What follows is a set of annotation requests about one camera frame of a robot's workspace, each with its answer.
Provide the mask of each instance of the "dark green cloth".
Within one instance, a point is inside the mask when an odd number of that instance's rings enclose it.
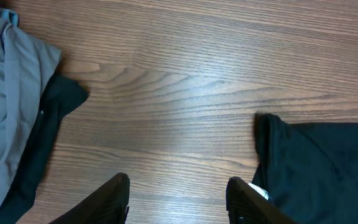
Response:
[[[257,119],[252,181],[297,223],[358,223],[358,123]]]
[[[0,206],[0,224],[16,223],[33,206],[60,120],[87,97],[88,93],[76,81],[59,74],[49,80],[16,176]]]

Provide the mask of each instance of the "wooden surface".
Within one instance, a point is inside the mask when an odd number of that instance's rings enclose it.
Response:
[[[255,112],[358,122],[358,1],[11,0],[90,91],[62,122],[20,223],[47,223],[118,172],[127,223],[228,223],[257,165]]]

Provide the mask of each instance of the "light blue fabric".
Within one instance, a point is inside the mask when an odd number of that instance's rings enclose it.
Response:
[[[19,16],[13,10],[0,8],[0,17],[7,20],[14,26],[19,24]]]

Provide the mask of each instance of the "cloth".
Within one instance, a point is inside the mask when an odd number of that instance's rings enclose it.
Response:
[[[253,184],[297,223],[358,223],[358,123],[257,119]]]
[[[0,207],[0,224],[16,223],[34,204],[60,120],[79,107],[88,93],[77,82],[55,74],[45,89],[39,113],[17,174]]]
[[[60,50],[0,18],[0,205],[60,61]]]
[[[0,8],[0,17],[7,20],[14,26],[19,25],[19,16],[13,10]]]

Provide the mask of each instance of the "wood grain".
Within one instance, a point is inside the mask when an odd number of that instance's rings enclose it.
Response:
[[[228,223],[230,176],[257,166],[256,112],[358,122],[358,1],[15,0],[89,89],[19,223],[47,223],[118,172],[128,223]]]

